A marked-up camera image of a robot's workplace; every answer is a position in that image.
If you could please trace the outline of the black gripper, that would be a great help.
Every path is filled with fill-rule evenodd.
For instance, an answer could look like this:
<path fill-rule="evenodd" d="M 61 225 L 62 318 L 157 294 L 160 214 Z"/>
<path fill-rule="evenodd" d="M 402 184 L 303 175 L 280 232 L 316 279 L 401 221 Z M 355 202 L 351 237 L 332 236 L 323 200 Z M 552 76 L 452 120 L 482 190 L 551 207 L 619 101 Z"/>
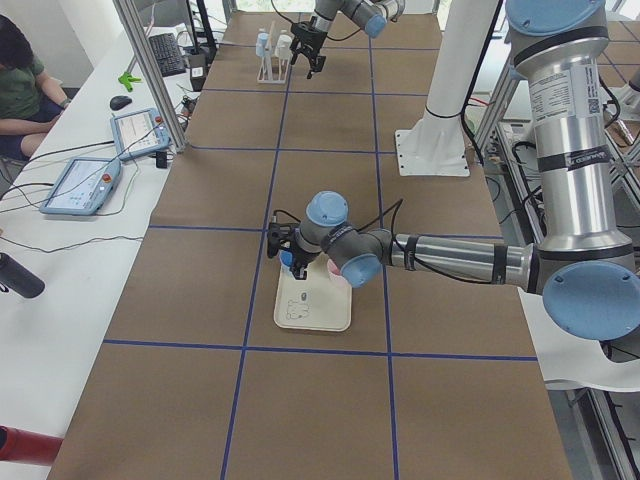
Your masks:
<path fill-rule="evenodd" d="M 327 38 L 327 33 L 312 26 L 310 22 L 297 22 L 290 29 L 294 38 L 290 50 L 292 63 L 295 63 L 299 55 L 304 55 L 309 60 L 307 79 L 320 73 L 325 64 L 326 57 L 321 54 L 321 48 Z"/>
<path fill-rule="evenodd" d="M 290 252 L 294 257 L 290 266 L 290 272 L 296 280 L 306 280 L 307 267 L 320 255 L 321 248 L 318 245 L 307 242 L 297 228 Z"/>

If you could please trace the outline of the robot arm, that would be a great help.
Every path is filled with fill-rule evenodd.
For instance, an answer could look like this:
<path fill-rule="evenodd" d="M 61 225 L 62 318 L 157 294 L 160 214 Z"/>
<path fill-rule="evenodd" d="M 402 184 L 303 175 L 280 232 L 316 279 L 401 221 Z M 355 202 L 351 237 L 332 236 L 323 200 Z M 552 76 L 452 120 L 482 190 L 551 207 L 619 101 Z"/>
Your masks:
<path fill-rule="evenodd" d="M 296 223 L 271 223 L 267 254 L 296 279 L 326 254 L 353 287 L 383 266 L 425 269 L 475 284 L 510 284 L 542 296 L 566 332 L 611 340 L 639 324 L 631 239 L 616 225 L 598 56 L 609 41 L 601 1 L 455 1 L 423 117 L 396 134 L 403 175 L 457 176 L 461 125 L 497 17 L 505 13 L 511 64 L 527 83 L 546 234 L 523 248 L 366 230 L 348 221 L 338 193 L 323 191 Z"/>
<path fill-rule="evenodd" d="M 403 0 L 318 0 L 309 20 L 291 26 L 294 35 L 290 47 L 292 63 L 299 55 L 304 55 L 309 61 L 308 79 L 323 70 L 326 57 L 321 54 L 321 48 L 339 12 L 369 37 L 376 38 L 387 23 L 397 21 L 404 10 Z"/>

